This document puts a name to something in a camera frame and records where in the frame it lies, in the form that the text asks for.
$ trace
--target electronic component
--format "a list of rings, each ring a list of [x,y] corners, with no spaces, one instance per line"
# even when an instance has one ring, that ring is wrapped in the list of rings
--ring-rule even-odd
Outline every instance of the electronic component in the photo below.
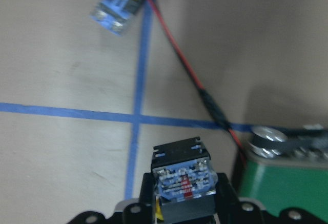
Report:
[[[199,137],[155,146],[151,171],[166,223],[177,221],[180,213],[195,219],[215,212],[217,174]]]
[[[100,0],[91,17],[116,35],[121,35],[144,0]]]

